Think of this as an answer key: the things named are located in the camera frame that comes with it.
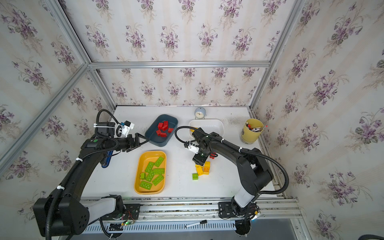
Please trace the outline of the yellow lego brick pile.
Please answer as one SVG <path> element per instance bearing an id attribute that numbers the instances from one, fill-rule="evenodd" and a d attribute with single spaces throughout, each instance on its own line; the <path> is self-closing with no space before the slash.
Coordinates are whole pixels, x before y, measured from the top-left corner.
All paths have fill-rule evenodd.
<path id="1" fill-rule="evenodd" d="M 204 171 L 203 171 L 203 167 L 202 167 L 202 166 L 200 166 L 200 165 L 195 165 L 195 167 L 196 167 L 196 171 L 197 171 L 198 176 L 201 176 L 201 175 L 204 174 Z"/>

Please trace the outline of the green lego brick top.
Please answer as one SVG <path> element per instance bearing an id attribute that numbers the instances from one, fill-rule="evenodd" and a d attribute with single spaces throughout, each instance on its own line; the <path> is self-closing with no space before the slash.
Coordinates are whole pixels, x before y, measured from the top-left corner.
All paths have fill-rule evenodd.
<path id="1" fill-rule="evenodd" d="M 155 175 L 162 175 L 165 173 L 165 169 L 164 168 L 157 168 L 157 169 L 153 169 L 153 172 Z"/>

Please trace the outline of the small green lego brick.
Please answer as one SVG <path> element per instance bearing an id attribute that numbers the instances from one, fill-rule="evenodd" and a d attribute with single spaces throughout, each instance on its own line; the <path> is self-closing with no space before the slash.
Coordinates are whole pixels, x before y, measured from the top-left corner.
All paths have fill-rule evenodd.
<path id="1" fill-rule="evenodd" d="M 194 181 L 197 181 L 199 179 L 199 175 L 197 173 L 193 173 L 192 178 Z"/>

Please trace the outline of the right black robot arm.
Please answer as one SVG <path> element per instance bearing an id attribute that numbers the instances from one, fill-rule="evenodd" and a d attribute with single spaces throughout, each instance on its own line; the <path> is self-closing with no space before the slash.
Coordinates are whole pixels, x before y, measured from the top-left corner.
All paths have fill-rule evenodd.
<path id="1" fill-rule="evenodd" d="M 231 207 L 238 216 L 244 215 L 243 212 L 251 208 L 259 196 L 278 195 L 288 189 L 290 179 L 286 169 L 256 148 L 252 150 L 242 148 L 215 132 L 208 134 L 202 128 L 196 129 L 190 126 L 175 129 L 175 137 L 186 149 L 195 154 L 193 161 L 198 166 L 204 168 L 208 158 L 218 156 L 226 158 L 236 166 L 242 187 L 232 198 Z M 263 190 L 274 179 L 268 163 L 278 167 L 284 176 L 284 184 L 278 190 Z"/>

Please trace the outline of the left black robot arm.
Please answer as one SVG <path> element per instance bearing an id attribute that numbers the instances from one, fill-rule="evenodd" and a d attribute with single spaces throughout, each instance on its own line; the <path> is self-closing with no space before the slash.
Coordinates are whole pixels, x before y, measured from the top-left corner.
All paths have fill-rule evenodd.
<path id="1" fill-rule="evenodd" d="M 86 227 L 104 216 L 114 218 L 125 214 L 126 208 L 120 195 L 101 198 L 89 206 L 81 203 L 82 193 L 99 163 L 105 162 L 109 152 L 131 152 L 149 142 L 149 138 L 129 133 L 134 124 L 100 122 L 100 110 L 94 124 L 95 133 L 81 146 L 79 156 L 74 161 L 64 179 L 46 198 L 39 198 L 33 205 L 33 212 L 42 237 L 50 240 L 56 236 L 80 235 Z"/>

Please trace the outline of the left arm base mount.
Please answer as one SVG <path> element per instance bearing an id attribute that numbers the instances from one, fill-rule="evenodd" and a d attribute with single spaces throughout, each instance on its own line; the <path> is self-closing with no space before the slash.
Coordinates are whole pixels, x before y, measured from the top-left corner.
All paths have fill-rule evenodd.
<path id="1" fill-rule="evenodd" d="M 140 214 L 140 204 L 124 204 L 123 212 L 117 214 L 109 214 L 102 217 L 103 221 L 128 221 L 138 220 Z"/>

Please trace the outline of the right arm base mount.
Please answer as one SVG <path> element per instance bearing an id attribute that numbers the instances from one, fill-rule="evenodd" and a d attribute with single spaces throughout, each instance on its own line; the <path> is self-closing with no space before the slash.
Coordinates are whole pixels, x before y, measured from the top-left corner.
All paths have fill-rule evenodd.
<path id="1" fill-rule="evenodd" d="M 219 202 L 218 209 L 219 209 L 218 216 L 221 219 L 227 220 L 230 218 L 238 217 L 232 202 Z"/>

